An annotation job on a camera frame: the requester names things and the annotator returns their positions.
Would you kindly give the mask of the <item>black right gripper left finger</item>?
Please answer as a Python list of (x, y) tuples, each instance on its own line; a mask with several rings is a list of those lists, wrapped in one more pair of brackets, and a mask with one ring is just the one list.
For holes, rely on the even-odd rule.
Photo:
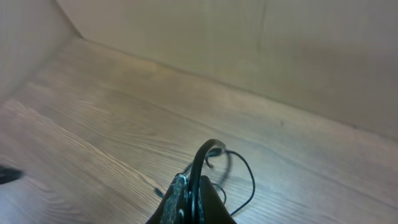
[(146, 224), (183, 224), (185, 223), (185, 191), (187, 176), (177, 174), (165, 193), (160, 205)]

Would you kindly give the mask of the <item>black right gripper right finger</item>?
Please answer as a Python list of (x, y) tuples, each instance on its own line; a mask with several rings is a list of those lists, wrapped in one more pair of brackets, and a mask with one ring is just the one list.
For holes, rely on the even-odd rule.
[(200, 193), (206, 224), (236, 224), (205, 175), (200, 177)]

